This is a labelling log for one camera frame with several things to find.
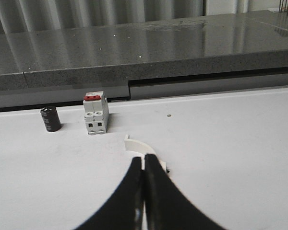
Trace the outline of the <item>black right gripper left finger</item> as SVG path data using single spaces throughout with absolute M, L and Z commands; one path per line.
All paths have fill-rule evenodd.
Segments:
M 109 199 L 78 230 L 140 230 L 142 228 L 144 195 L 142 159 L 134 157 Z

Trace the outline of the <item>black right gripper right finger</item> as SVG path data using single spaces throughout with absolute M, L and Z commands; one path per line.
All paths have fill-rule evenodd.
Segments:
M 149 230 L 222 230 L 170 180 L 156 155 L 145 155 L 145 205 Z

